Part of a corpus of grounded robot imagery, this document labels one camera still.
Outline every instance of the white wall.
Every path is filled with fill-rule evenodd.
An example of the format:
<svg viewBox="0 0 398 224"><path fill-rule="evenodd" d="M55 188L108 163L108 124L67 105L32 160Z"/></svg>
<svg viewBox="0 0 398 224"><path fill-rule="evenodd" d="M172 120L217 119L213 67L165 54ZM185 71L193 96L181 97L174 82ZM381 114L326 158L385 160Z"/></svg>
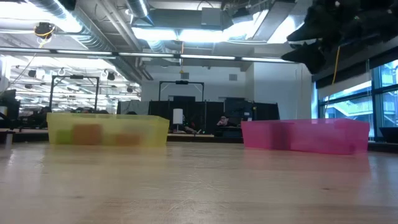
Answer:
<svg viewBox="0 0 398 224"><path fill-rule="evenodd" d="M142 83L142 101L158 100L159 81L181 80L180 67L162 68L148 66L147 71L154 77L154 81ZM184 72L189 72L190 82L205 83L205 100L222 101L220 98L240 97L245 98L245 73L240 68L226 67L183 67ZM229 81L229 74L237 74L237 81ZM171 83L162 84L160 100L168 100L169 96L195 96L201 101L201 85L176 85Z"/></svg>
<svg viewBox="0 0 398 224"><path fill-rule="evenodd" d="M254 100L254 63L246 70L245 98Z"/></svg>
<svg viewBox="0 0 398 224"><path fill-rule="evenodd" d="M180 67L147 67L154 81L143 82L142 101L158 100L159 81L180 80ZM259 103L278 103L281 119L310 119L312 83L307 68L295 63L254 63L247 72L239 68L184 67L190 73L190 82L205 82L205 100L240 97ZM229 81L229 74L238 74L238 81ZM166 83L160 100L169 96L195 96L201 101L201 92L193 85Z"/></svg>
<svg viewBox="0 0 398 224"><path fill-rule="evenodd" d="M311 74L304 65L254 64L254 101L278 103L281 119L310 119L311 95Z"/></svg>

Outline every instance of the lamp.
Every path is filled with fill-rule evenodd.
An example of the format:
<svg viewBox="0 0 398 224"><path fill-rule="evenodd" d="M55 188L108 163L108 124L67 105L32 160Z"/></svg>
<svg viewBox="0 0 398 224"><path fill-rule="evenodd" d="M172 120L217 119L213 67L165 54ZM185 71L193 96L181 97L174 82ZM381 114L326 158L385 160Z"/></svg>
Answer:
<svg viewBox="0 0 398 224"><path fill-rule="evenodd" d="M183 121L183 110L173 109L173 124L177 125L177 130L178 130L178 125L182 124L182 121Z"/></svg>

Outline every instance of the table surface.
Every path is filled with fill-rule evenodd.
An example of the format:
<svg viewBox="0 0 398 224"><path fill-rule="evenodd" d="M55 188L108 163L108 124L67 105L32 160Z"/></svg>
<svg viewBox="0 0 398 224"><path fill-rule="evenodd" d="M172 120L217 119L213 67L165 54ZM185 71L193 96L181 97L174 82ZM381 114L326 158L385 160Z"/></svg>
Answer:
<svg viewBox="0 0 398 224"><path fill-rule="evenodd" d="M0 150L0 223L398 223L398 157L170 142Z"/></svg>

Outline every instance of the cable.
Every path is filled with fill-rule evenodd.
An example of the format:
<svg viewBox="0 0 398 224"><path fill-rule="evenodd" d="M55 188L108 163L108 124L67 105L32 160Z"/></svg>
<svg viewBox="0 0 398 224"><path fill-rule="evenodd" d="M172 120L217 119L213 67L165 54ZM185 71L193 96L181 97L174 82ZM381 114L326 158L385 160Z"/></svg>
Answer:
<svg viewBox="0 0 398 224"><path fill-rule="evenodd" d="M43 40L43 42L39 45L39 48L41 49L46 43L47 43L47 37L49 36L51 34L51 32L50 33L48 33L46 36L45 36L45 39ZM11 85L13 85L13 84L15 84L15 82L16 81L18 81L18 79L22 76L22 74L26 71L26 69L29 67L29 65L33 62L33 59L35 59L36 58L36 53L33 55L33 57L32 57L32 59L29 61L29 63L25 66L25 68L23 69L23 71L21 71L21 73L17 76L17 78L14 80L14 81L12 81L12 83L10 84L8 84L8 87L5 89L5 90L3 90L1 93L0 93L0 96L4 93L4 91L6 91Z"/></svg>
<svg viewBox="0 0 398 224"><path fill-rule="evenodd" d="M214 6L213 6L210 2L208 2L208 1L206 1L206 0L202 0L202 1L199 2L199 5L198 5L198 7L197 7L197 10L199 10L199 6L200 6L203 2L207 2L212 8L214 8Z"/></svg>
<svg viewBox="0 0 398 224"><path fill-rule="evenodd" d="M331 81L331 86L333 86L335 84L335 81L336 81L336 74L337 74L337 66L338 66L338 57L339 57L339 55L340 55L340 46L338 46L338 49L337 49L336 63L335 63L335 73L333 75L333 81ZM326 102L326 105L325 105L325 111L323 112L323 118L326 118L326 111L328 110L330 96L331 95L328 96L328 101Z"/></svg>

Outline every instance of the window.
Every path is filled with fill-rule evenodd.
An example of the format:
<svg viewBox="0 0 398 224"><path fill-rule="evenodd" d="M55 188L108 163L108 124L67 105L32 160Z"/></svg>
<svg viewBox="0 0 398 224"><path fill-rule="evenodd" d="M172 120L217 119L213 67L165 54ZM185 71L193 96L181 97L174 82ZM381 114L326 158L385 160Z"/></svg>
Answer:
<svg viewBox="0 0 398 224"><path fill-rule="evenodd" d="M398 126L398 91L390 91L382 95L383 110L382 122L383 127Z"/></svg>
<svg viewBox="0 0 398 224"><path fill-rule="evenodd" d="M330 95L330 99L333 100L344 96L351 96L357 93L363 93L371 90L372 90L372 81L367 81L359 85L353 86L351 88L348 88L346 90L340 91L338 93L332 94ZM324 97L323 101L328 101L328 97Z"/></svg>
<svg viewBox="0 0 398 224"><path fill-rule="evenodd" d="M379 128L398 128L398 60L373 68L369 73L371 81L332 94L330 99L324 97L318 103L318 117L369 122L369 137L385 141Z"/></svg>
<svg viewBox="0 0 398 224"><path fill-rule="evenodd" d="M332 103L327 108L325 118L348 118L368 122L371 125L369 136L374 136L373 102L370 96Z"/></svg>
<svg viewBox="0 0 398 224"><path fill-rule="evenodd" d="M381 87L391 86L398 83L398 60L381 65L379 69Z"/></svg>

